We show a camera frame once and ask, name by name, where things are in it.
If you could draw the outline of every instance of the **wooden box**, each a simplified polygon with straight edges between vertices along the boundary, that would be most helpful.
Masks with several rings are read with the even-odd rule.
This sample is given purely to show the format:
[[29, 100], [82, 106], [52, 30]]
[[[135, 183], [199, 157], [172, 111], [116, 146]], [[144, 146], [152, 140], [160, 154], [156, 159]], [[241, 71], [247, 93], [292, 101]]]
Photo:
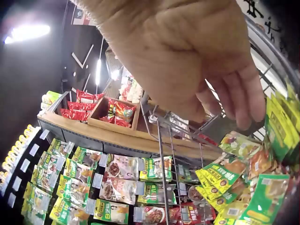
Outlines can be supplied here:
[[125, 101], [114, 99], [114, 98], [112, 98], [112, 99], [116, 100], [118, 102], [122, 102], [131, 107], [136, 106], [136, 110], [135, 110], [133, 119], [131, 121], [131, 128], [122, 127], [119, 125], [115, 125], [115, 124], [111, 124], [111, 123], [99, 120], [100, 117], [107, 116], [107, 110], [108, 110], [108, 98], [107, 97], [103, 97], [97, 103], [94, 110], [91, 112], [90, 116], [88, 117], [88, 125], [92, 125], [95, 127], [114, 131], [114, 132], [121, 133], [121, 134], [128, 134], [131, 131], [135, 131], [137, 129], [137, 122], [138, 122], [138, 118], [139, 118], [139, 114], [140, 114], [140, 104], [125, 102]]

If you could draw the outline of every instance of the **red snack package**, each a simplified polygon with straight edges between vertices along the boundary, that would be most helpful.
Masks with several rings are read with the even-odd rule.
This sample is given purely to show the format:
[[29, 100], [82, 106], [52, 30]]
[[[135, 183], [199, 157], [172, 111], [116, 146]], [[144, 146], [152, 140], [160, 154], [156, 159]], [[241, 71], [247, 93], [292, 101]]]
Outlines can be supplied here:
[[69, 102], [68, 107], [70, 110], [84, 110], [84, 111], [92, 111], [96, 106], [96, 103], [79, 103], [79, 102]]
[[125, 120], [123, 120], [122, 118], [117, 117], [117, 116], [115, 116], [115, 125], [131, 128], [130, 123], [126, 122]]

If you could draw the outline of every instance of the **snack package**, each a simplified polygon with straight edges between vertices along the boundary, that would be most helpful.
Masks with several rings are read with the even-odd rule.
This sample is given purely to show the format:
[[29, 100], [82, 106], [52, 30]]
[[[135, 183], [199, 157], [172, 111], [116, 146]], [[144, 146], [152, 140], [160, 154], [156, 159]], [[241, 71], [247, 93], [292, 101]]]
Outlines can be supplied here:
[[84, 208], [72, 204], [66, 199], [58, 197], [53, 209], [49, 215], [49, 218], [58, 224], [69, 225], [87, 225], [89, 214], [87, 214]]
[[91, 183], [93, 169], [91, 167], [79, 164], [71, 159], [67, 159], [64, 168], [64, 176], [75, 178], [83, 183]]
[[254, 195], [235, 224], [272, 224], [288, 188], [288, 175], [260, 174]]
[[90, 186], [90, 184], [85, 184], [74, 178], [60, 175], [56, 195], [85, 208], [89, 197]]
[[250, 153], [257, 152], [262, 146], [256, 142], [250, 141], [248, 137], [231, 131], [222, 139], [219, 147], [230, 154], [240, 158], [247, 158]]
[[23, 198], [32, 204], [37, 211], [47, 212], [52, 195], [47, 194], [28, 182]]
[[[180, 218], [180, 208], [170, 208], [169, 216], [171, 224], [176, 224]], [[134, 207], [133, 221], [137, 224], [166, 224], [166, 210], [153, 206]]]
[[108, 154], [107, 165], [103, 177], [138, 180], [138, 158]]
[[274, 95], [267, 98], [265, 128], [274, 155], [281, 162], [299, 143], [299, 134]]
[[37, 211], [27, 200], [24, 200], [23, 202], [21, 215], [24, 216], [25, 221], [34, 225], [43, 225], [46, 220], [46, 213], [43, 211]]
[[79, 102], [70, 102], [68, 101], [68, 107], [70, 110], [79, 110], [79, 111], [92, 111], [96, 103], [79, 103]]
[[109, 98], [108, 99], [108, 114], [113, 114], [126, 122], [130, 123], [133, 119], [136, 106], [128, 106], [123, 102]]
[[59, 176], [59, 171], [53, 172], [37, 165], [34, 166], [30, 182], [52, 194]]
[[136, 191], [136, 181], [124, 180], [113, 177], [103, 178], [99, 192], [99, 198], [134, 205]]
[[179, 169], [179, 176], [178, 176], [178, 180], [179, 182], [183, 182], [183, 183], [198, 183], [199, 179], [195, 173], [194, 170], [189, 170], [185, 167], [183, 167], [183, 165], [178, 165], [178, 169]]
[[75, 144], [73, 142], [69, 141], [69, 143], [66, 143], [66, 142], [63, 142], [63, 141], [53, 138], [51, 145], [48, 148], [47, 152], [50, 154], [53, 154], [53, 155], [68, 158], [74, 145]]
[[103, 153], [100, 151], [94, 151], [78, 146], [72, 157], [72, 160], [78, 162], [79, 164], [96, 169], [99, 160], [101, 160], [102, 154]]
[[94, 219], [117, 224], [128, 224], [129, 205], [97, 199]]
[[201, 174], [205, 176], [220, 193], [224, 194], [245, 171], [245, 168], [246, 165], [239, 159], [224, 154], [203, 169], [197, 170], [196, 174], [198, 178]]
[[69, 109], [60, 109], [61, 115], [64, 118], [78, 120], [78, 121], [87, 121], [90, 113], [87, 111], [75, 111]]
[[65, 160], [66, 158], [62, 156], [56, 156], [48, 152], [43, 152], [38, 162], [38, 166], [44, 168], [45, 170], [50, 170], [53, 172], [61, 171]]
[[[176, 204], [176, 197], [174, 189], [176, 188], [175, 184], [167, 184], [167, 195], [168, 195], [168, 204]], [[153, 204], [164, 204], [164, 188], [162, 184], [156, 184], [152, 182], [145, 182], [144, 186], [144, 195], [139, 195], [137, 198], [138, 203], [145, 203], [148, 205]]]
[[[143, 181], [153, 181], [159, 182], [162, 180], [162, 168], [161, 168], [161, 159], [159, 158], [142, 158], [144, 160], [145, 171], [141, 171], [139, 178]], [[172, 181], [172, 157], [165, 156], [164, 160], [164, 169], [167, 181]]]

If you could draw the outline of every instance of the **shelf label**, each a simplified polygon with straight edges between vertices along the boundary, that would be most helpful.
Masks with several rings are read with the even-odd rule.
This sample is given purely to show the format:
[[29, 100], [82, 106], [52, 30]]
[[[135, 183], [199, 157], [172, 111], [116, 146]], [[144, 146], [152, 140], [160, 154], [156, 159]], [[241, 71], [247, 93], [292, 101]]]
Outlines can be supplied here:
[[37, 144], [34, 144], [33, 147], [31, 148], [29, 154], [32, 156], [35, 156], [35, 154], [37, 153], [39, 146]]
[[18, 190], [19, 190], [21, 181], [22, 181], [22, 179], [19, 178], [19, 177], [17, 176], [16, 179], [15, 179], [15, 181], [14, 181], [14, 183], [13, 183], [13, 189], [14, 189], [15, 191], [18, 191]]
[[25, 159], [24, 162], [21, 165], [20, 170], [22, 170], [25, 173], [28, 166], [29, 166], [29, 164], [30, 164], [30, 161], [28, 159]]

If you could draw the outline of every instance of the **green snack package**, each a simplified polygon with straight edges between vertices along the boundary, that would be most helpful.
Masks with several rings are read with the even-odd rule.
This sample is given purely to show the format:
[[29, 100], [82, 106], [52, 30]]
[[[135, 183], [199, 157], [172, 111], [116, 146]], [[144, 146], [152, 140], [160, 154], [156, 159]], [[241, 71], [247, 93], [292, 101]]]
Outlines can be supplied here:
[[35, 165], [30, 182], [33, 185], [40, 187], [42, 190], [45, 190], [47, 193], [52, 194], [58, 176], [58, 170], [53, 172]]
[[240, 158], [248, 158], [250, 153], [257, 152], [262, 148], [259, 143], [251, 141], [250, 138], [235, 131], [226, 134], [219, 147]]
[[21, 215], [24, 216], [27, 224], [43, 225], [46, 219], [46, 213], [43, 211], [37, 211], [26, 199], [24, 199], [23, 202]]
[[73, 142], [69, 141], [69, 143], [66, 143], [66, 142], [63, 142], [63, 141], [53, 138], [52, 143], [51, 143], [50, 147], [48, 148], [47, 152], [50, 154], [53, 154], [53, 155], [68, 158], [74, 145], [75, 144]]
[[75, 178], [60, 175], [56, 195], [85, 208], [89, 198], [90, 186], [90, 184], [85, 184]]
[[84, 208], [72, 204], [66, 199], [58, 197], [53, 209], [49, 215], [55, 223], [68, 225], [68, 224], [78, 224], [87, 225], [89, 214], [87, 214]]
[[[159, 182], [162, 180], [162, 168], [161, 168], [161, 159], [159, 158], [142, 158], [144, 160], [145, 171], [140, 171], [139, 178], [142, 181], [152, 181]], [[167, 181], [172, 181], [172, 157], [165, 156], [164, 160], [164, 169]]]
[[288, 175], [260, 174], [254, 195], [236, 224], [272, 224], [288, 184]]
[[[174, 193], [175, 188], [175, 184], [166, 185], [169, 205], [176, 204], [176, 197]], [[145, 203], [147, 205], [164, 204], [165, 200], [163, 185], [152, 182], [145, 182], [144, 195], [139, 195], [137, 201], [139, 203]]]
[[204, 176], [217, 190], [224, 194], [245, 171], [246, 165], [237, 158], [222, 155], [203, 169], [196, 170], [200, 179]]
[[187, 182], [187, 183], [198, 183], [199, 179], [195, 174], [194, 170], [189, 170], [185, 168], [183, 165], [178, 165], [179, 175], [178, 180], [179, 182]]
[[41, 189], [28, 182], [23, 198], [34, 206], [37, 211], [47, 212], [52, 195], [47, 194]]
[[[86, 149], [86, 148], [82, 148], [82, 147], [77, 147], [77, 149], [72, 157], [72, 160], [75, 162], [78, 162], [79, 164], [83, 164], [83, 165], [86, 165], [93, 169], [96, 169], [98, 162], [102, 161], [101, 160], [102, 154], [103, 153], [100, 151], [94, 151], [94, 150], [90, 150], [90, 149]], [[101, 163], [102, 163], [103, 167], [106, 166], [106, 157], [105, 157], [105, 160]]]
[[94, 219], [117, 224], [128, 224], [129, 205], [96, 200]]
[[65, 160], [66, 158], [62, 156], [56, 156], [48, 152], [43, 152], [38, 162], [38, 166], [44, 168], [45, 170], [50, 170], [53, 172], [61, 171]]
[[71, 159], [67, 159], [64, 176], [75, 178], [83, 183], [89, 184], [91, 183], [92, 174], [93, 169], [91, 167], [79, 164]]

